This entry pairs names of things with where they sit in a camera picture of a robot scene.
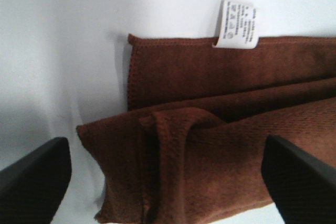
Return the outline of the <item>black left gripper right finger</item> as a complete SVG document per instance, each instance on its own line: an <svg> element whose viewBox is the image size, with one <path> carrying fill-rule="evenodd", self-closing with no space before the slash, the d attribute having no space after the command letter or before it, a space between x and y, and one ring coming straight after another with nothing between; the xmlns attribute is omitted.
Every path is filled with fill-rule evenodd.
<svg viewBox="0 0 336 224"><path fill-rule="evenodd" d="M261 174L285 223L335 223L334 167L270 135Z"/></svg>

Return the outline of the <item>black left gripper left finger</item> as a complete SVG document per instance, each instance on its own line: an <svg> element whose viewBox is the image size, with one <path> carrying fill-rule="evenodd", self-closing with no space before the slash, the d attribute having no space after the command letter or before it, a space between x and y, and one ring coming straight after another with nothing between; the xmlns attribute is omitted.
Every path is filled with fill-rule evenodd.
<svg viewBox="0 0 336 224"><path fill-rule="evenodd" d="M1 223L51 223L71 180L68 140L54 138L1 171Z"/></svg>

